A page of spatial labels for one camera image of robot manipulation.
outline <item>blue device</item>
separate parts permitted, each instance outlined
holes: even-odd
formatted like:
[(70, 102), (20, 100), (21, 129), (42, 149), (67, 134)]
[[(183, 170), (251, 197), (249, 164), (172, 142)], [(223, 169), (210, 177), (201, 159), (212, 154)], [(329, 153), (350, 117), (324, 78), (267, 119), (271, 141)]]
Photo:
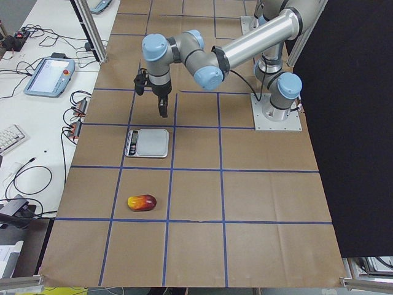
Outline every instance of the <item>blue device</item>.
[(90, 12), (93, 14), (100, 14), (102, 11), (104, 11), (105, 8), (108, 7), (109, 3), (111, 2), (112, 0), (99, 0), (98, 3), (90, 6)]
[(24, 89), (27, 95), (58, 97), (75, 70), (75, 62), (66, 58), (45, 57)]

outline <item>robotic arm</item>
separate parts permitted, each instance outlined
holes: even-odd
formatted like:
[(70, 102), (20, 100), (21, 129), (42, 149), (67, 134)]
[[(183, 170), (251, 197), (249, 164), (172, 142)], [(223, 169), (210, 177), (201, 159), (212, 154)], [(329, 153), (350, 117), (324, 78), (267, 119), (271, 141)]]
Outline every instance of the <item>robotic arm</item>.
[(147, 69), (136, 76), (135, 90), (142, 95), (151, 87), (158, 96), (158, 109), (167, 117), (168, 94), (172, 90), (169, 66), (183, 63), (195, 82), (205, 90), (214, 90), (231, 69), (262, 52), (255, 66), (256, 77), (272, 93), (265, 106), (269, 119), (286, 118), (300, 90), (300, 78), (282, 70), (282, 48), (285, 40), (293, 40), (312, 26), (319, 11), (318, 0), (260, 0), (255, 8), (259, 27), (223, 47), (214, 46), (206, 53), (204, 41), (197, 30), (165, 38), (161, 34), (147, 35), (142, 42), (142, 55)]

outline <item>black curtain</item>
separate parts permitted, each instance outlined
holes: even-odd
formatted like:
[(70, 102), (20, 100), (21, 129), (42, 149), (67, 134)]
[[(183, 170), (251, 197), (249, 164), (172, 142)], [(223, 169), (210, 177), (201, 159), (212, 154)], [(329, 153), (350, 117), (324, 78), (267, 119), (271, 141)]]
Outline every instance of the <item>black curtain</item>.
[(329, 0), (294, 69), (343, 257), (393, 255), (392, 51), (392, 0)]

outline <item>blue joint cap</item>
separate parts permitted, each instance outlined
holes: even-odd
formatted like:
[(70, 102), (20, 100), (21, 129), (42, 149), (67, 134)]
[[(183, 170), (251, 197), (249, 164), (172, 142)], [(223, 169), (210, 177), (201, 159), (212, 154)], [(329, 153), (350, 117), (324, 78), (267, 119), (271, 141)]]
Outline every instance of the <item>blue joint cap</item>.
[(267, 23), (267, 22), (268, 22), (268, 21), (265, 20), (265, 18), (263, 17), (263, 15), (261, 15), (261, 16), (258, 18), (258, 24), (259, 24), (260, 26), (264, 25), (264, 24)]
[(204, 66), (194, 74), (195, 82), (205, 90), (216, 89), (223, 78), (222, 71), (216, 66)]
[(196, 29), (191, 29), (190, 31), (186, 31), (187, 33), (190, 33), (192, 36), (195, 37), (195, 39), (198, 41), (199, 46), (204, 49), (204, 40), (203, 37), (201, 35), (201, 33)]
[(150, 34), (143, 38), (142, 54), (145, 61), (156, 61), (164, 56), (168, 43), (161, 34)]
[(303, 87), (302, 80), (292, 73), (284, 73), (278, 78), (278, 90), (288, 100), (296, 99)]

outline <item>keyboard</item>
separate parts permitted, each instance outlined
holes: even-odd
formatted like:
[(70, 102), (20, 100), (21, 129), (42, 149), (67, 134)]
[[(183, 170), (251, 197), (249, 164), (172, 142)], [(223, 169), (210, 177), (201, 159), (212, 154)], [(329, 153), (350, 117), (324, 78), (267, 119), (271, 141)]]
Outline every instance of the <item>keyboard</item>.
[(4, 155), (27, 139), (27, 134), (17, 125), (11, 125), (4, 130), (0, 130), (0, 154)]

